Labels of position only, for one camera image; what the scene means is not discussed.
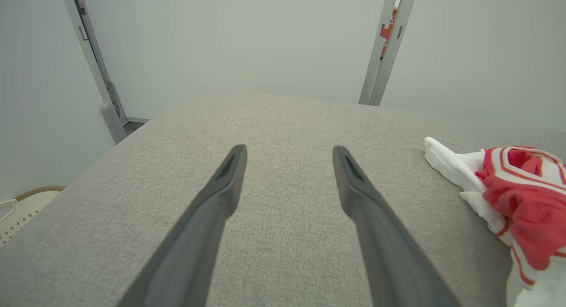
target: towel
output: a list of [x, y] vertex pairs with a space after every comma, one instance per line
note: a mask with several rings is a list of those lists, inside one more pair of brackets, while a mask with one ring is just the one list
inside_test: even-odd
[[460, 196], [506, 244], [513, 268], [508, 307], [563, 305], [566, 295], [566, 177], [562, 161], [532, 146], [458, 154], [433, 138], [424, 157], [460, 186]]

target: floor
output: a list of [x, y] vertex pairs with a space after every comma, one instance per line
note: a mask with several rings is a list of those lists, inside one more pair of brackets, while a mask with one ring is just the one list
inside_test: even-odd
[[144, 125], [143, 122], [133, 122], [133, 121], [124, 124], [124, 130], [126, 131], [126, 136], [131, 135], [134, 131], [136, 131], [139, 127], [143, 125]]

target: white wall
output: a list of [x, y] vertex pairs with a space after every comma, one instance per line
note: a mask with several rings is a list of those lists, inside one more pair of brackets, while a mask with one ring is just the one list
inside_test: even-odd
[[384, 0], [85, 0], [126, 115], [275, 93], [357, 103]]
[[102, 103], [63, 0], [0, 0], [0, 201], [111, 149]]
[[416, 0], [382, 106], [564, 130], [566, 0]]

